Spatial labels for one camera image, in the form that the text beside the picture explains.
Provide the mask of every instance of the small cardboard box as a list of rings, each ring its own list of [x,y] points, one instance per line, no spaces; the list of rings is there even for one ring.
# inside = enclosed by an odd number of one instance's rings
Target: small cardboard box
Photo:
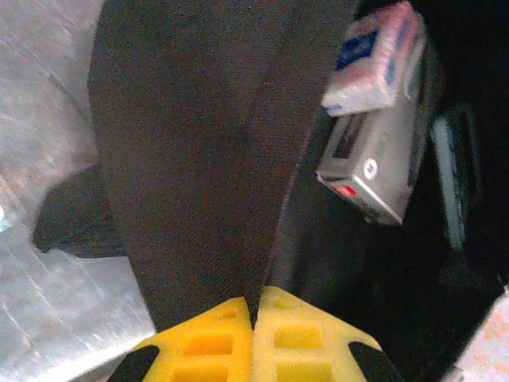
[[[443,75],[424,23],[393,107],[339,117],[318,180],[370,222],[402,224],[424,157]]]

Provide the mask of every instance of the metal sheet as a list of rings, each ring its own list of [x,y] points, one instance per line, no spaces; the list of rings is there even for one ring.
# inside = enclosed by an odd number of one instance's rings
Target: metal sheet
[[[45,193],[96,158],[85,84],[101,5],[2,1],[0,381],[71,380],[154,332],[126,258],[30,245]]]

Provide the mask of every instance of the gray packaging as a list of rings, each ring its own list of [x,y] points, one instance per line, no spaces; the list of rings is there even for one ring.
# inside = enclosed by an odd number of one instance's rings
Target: gray packaging
[[[437,54],[419,19],[396,104],[339,117],[317,169],[318,181],[379,224],[403,222],[443,85]]]

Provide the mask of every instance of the gray box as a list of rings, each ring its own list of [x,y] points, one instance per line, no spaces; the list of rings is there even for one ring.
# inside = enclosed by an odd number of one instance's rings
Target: gray box
[[[403,222],[443,88],[437,54],[419,20],[396,104],[339,117],[317,169],[318,181],[379,224]]]

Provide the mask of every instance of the red label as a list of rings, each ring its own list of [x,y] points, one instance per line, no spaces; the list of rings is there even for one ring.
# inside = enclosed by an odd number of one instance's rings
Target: red label
[[[340,185],[333,188],[342,197],[354,197],[357,195],[357,192],[349,185]]]

